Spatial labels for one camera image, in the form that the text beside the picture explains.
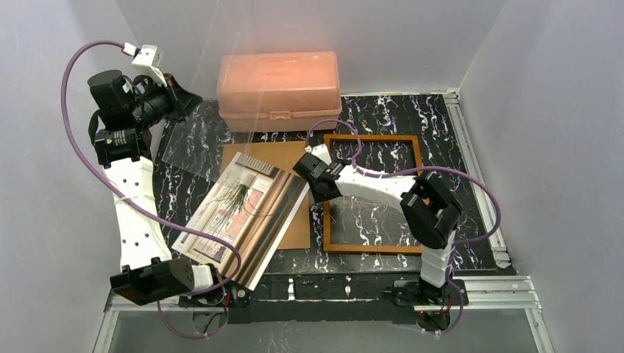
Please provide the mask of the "brown cardboard backing board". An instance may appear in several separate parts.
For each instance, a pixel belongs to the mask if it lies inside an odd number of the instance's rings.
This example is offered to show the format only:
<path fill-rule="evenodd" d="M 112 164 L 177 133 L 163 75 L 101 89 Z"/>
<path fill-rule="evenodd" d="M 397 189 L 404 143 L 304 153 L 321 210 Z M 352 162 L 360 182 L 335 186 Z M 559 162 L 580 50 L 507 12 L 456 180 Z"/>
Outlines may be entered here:
<path fill-rule="evenodd" d="M 225 170 L 238 152 L 247 152 L 251 157 L 258 158 L 295 175 L 292 168 L 304 154 L 304 148 L 305 142 L 302 140 L 227 144 L 223 147 L 220 172 Z M 309 213 L 310 202 L 306 196 L 278 245 L 278 250 L 309 249 L 311 247 Z"/>

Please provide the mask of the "clear acrylic sheet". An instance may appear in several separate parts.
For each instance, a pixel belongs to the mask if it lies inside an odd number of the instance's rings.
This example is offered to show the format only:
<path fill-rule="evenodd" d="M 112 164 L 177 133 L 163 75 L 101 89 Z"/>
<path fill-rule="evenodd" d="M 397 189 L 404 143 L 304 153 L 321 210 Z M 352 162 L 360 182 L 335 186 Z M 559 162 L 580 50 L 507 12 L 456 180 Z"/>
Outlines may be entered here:
<path fill-rule="evenodd" d="M 218 1 L 189 87 L 203 101 L 186 121 L 171 125 L 163 152 L 163 162 L 211 182 L 230 164 L 225 146 L 248 151 L 256 130 L 256 118 L 237 128 L 230 127 L 220 113 L 225 106 L 224 84 L 234 77 L 235 60 L 256 52 L 254 11 L 253 1 Z"/>

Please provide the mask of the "brown wooden picture frame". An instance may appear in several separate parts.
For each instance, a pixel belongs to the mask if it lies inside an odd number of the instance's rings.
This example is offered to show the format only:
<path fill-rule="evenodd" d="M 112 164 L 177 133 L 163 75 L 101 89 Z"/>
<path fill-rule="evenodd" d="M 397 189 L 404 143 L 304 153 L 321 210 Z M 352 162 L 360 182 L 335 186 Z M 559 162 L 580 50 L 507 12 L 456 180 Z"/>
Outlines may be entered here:
<path fill-rule="evenodd" d="M 416 167 L 422 166 L 422 155 L 419 150 L 419 142 L 416 135 L 364 135 L 356 137 L 355 135 L 325 135 L 325 143 L 330 148 L 333 141 L 357 141 L 360 142 L 377 142 L 377 143 L 410 143 L 414 150 L 414 162 Z M 361 245 L 361 244 L 337 244 L 331 242 L 331 213 L 330 202 L 323 203 L 323 251 L 334 254 L 355 254 L 355 253 L 373 253 L 373 254 L 407 254 L 421 255 L 420 246 L 384 246 L 384 245 Z"/>

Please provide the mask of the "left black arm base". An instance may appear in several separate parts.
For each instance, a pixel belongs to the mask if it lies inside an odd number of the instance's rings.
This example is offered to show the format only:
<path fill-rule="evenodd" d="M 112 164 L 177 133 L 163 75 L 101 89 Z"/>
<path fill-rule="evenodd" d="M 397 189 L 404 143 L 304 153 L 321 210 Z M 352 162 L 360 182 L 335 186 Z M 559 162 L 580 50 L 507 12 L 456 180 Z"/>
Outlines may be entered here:
<path fill-rule="evenodd" d="M 180 307 L 248 307 L 252 291 L 235 282 L 211 292 L 192 297 L 181 296 L 178 300 Z"/>

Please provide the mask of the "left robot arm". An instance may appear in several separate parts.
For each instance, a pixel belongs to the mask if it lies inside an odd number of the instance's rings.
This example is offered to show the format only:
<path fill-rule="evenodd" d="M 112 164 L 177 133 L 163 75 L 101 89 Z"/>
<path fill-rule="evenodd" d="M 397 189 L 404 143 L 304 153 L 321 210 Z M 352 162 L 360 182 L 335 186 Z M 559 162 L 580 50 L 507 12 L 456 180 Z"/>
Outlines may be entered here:
<path fill-rule="evenodd" d="M 202 102 L 171 74 L 164 79 L 159 85 L 146 75 L 130 79 L 108 70 L 88 80 L 98 107 L 89 134 L 102 177 L 114 188 L 121 241 L 120 272 L 111 276 L 110 285 L 137 305 L 196 293 L 216 281 L 213 266 L 174 258 L 155 220 L 149 130 L 163 119 L 185 119 Z"/>

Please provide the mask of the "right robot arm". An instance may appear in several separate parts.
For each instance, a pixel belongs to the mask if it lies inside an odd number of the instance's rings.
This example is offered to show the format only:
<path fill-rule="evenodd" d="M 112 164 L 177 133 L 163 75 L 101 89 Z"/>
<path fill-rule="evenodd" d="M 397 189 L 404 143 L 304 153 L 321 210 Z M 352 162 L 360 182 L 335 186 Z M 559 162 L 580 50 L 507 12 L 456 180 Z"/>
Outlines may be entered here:
<path fill-rule="evenodd" d="M 293 170 L 308 183 L 316 203 L 351 196 L 402 212 L 422 249 L 420 281 L 435 289 L 447 285 L 452 242 L 462 209 L 434 175 L 389 176 L 343 160 L 323 160 L 308 152 Z"/>

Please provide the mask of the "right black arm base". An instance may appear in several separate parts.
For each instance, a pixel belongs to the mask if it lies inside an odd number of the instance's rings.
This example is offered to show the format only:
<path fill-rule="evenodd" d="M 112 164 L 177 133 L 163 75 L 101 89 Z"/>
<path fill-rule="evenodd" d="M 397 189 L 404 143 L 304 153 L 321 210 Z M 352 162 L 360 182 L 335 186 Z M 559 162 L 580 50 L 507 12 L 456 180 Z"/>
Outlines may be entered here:
<path fill-rule="evenodd" d="M 388 289 L 397 306 L 442 305 L 457 306 L 461 301 L 469 304 L 465 282 L 452 279 L 437 288 L 424 280 L 396 280 Z"/>

